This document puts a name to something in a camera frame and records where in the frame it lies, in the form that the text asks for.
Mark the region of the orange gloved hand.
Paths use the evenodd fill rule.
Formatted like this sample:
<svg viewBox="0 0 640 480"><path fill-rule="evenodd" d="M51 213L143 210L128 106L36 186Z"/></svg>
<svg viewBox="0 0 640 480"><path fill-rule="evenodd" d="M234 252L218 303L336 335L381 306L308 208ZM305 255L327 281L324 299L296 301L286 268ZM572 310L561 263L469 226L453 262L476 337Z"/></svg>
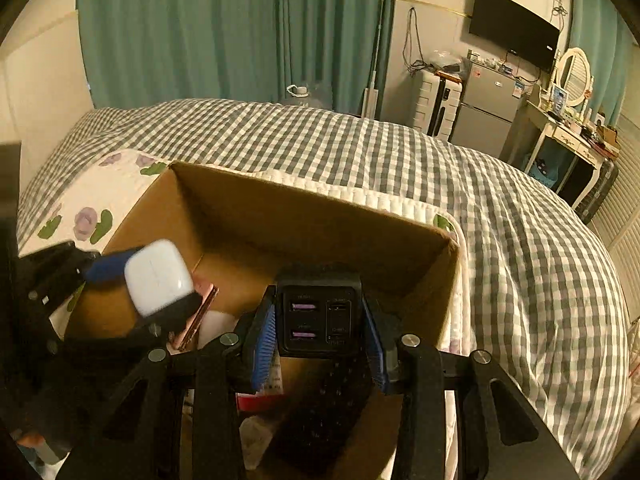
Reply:
<svg viewBox="0 0 640 480"><path fill-rule="evenodd" d="M23 448L32 448L39 451L43 445L46 444L46 439L38 431L26 431L23 432L16 440L15 443L21 445Z"/></svg>

